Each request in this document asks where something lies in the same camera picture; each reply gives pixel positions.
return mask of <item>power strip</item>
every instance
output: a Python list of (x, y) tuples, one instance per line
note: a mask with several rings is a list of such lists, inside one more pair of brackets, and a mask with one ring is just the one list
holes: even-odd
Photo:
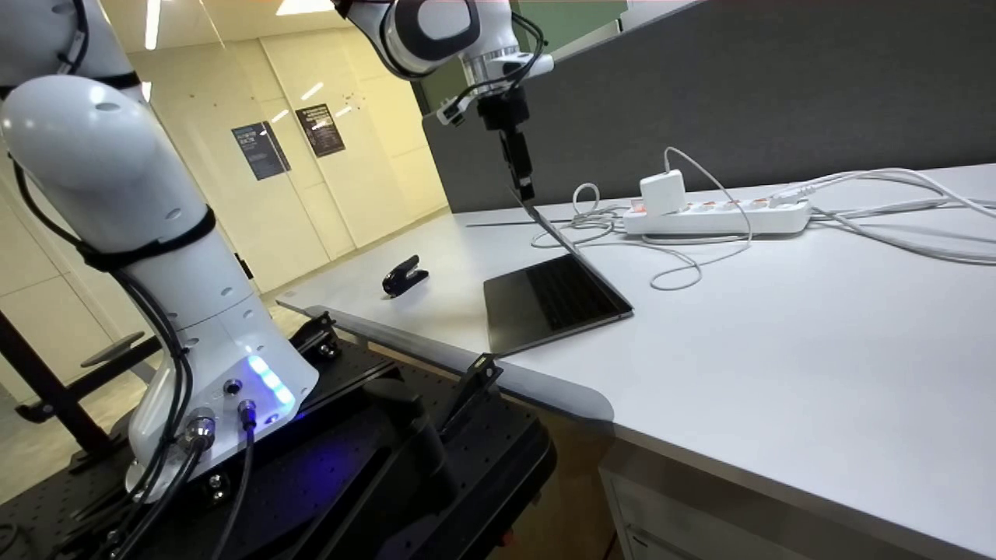
[[(737, 199), (753, 237), (798, 237), (810, 228), (810, 206), (798, 199)], [(649, 215), (644, 202), (617, 219), (624, 237), (727, 237), (746, 235), (743, 215), (727, 199), (684, 202), (682, 211)]]

